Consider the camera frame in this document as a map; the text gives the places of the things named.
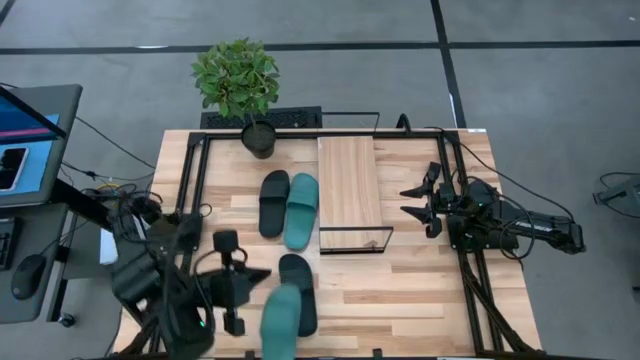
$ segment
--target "potted plant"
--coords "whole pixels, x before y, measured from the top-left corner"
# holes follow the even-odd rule
[[[245,121],[242,143],[258,159],[273,154],[276,131],[271,124],[256,121],[257,114],[265,115],[269,103],[278,101],[278,67],[273,57],[264,52],[262,42],[249,38],[232,44],[221,42],[192,64],[196,87],[203,95],[202,107],[217,104],[223,117],[237,116]]]

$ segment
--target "slide sandal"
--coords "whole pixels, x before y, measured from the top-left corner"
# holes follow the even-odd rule
[[[260,188],[260,235],[274,238],[282,233],[288,196],[289,174],[286,171],[276,170],[264,178]]]
[[[284,244],[290,250],[303,250],[309,243],[318,210],[318,182],[313,176],[297,174],[291,181],[287,200]]]
[[[300,313],[298,336],[311,336],[318,329],[318,313],[316,312],[311,268],[302,257],[296,254],[287,254],[281,257],[278,268],[282,284],[293,284],[300,289],[302,312]]]
[[[300,290],[292,284],[277,287],[262,311],[262,359],[293,360],[300,326]]]

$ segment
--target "green leaves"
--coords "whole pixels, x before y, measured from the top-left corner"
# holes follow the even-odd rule
[[[202,106],[218,104],[224,117],[266,114],[269,103],[278,101],[279,69],[262,42],[251,43],[249,38],[221,42],[198,54],[191,67],[196,88],[204,96]]]

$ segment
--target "computer monitor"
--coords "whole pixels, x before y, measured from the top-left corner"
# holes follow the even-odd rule
[[[55,140],[66,136],[42,114],[0,87],[0,144]]]

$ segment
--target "wooden tabletop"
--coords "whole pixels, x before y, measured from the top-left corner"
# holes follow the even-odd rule
[[[188,135],[187,130],[164,135],[152,191],[164,198],[165,212],[175,207]],[[460,130],[460,140],[485,163],[495,166],[485,132]],[[424,226],[400,210],[402,205],[424,206],[426,200],[398,193],[418,186],[429,162],[439,162],[436,142],[376,139],[374,146],[382,218],[395,232],[384,254],[320,256],[316,220],[311,242],[300,255],[314,273],[318,331],[298,339],[297,356],[371,356],[374,348],[381,348],[385,356],[471,355],[462,279],[446,226],[436,239],[428,239]],[[298,172],[317,177],[317,140],[278,140],[275,153],[266,160],[256,160],[237,140],[214,140],[210,151],[202,201],[213,207],[213,213],[205,218],[194,259],[212,249],[214,231],[233,228],[238,231],[240,246],[249,254],[247,266],[273,269],[273,274],[251,293],[250,303],[238,309],[246,323],[245,336],[225,333],[222,311],[215,309],[218,326],[207,355],[244,356],[246,350],[255,350],[260,356],[262,308],[271,290],[279,285],[278,260],[288,253],[281,239],[267,240],[258,233],[260,185],[277,169],[286,170],[291,177]],[[468,174],[499,188],[497,176],[463,152]],[[194,164],[199,157],[198,147]],[[453,170],[451,149],[449,159]],[[192,168],[186,204],[191,204],[196,171],[197,165]],[[529,345],[540,348],[520,265],[497,250],[485,254],[497,307]],[[200,272],[219,268],[220,258],[212,256],[200,267]],[[479,303],[478,309],[485,347],[490,349],[486,313]],[[126,347],[139,329],[123,311],[114,351]]]

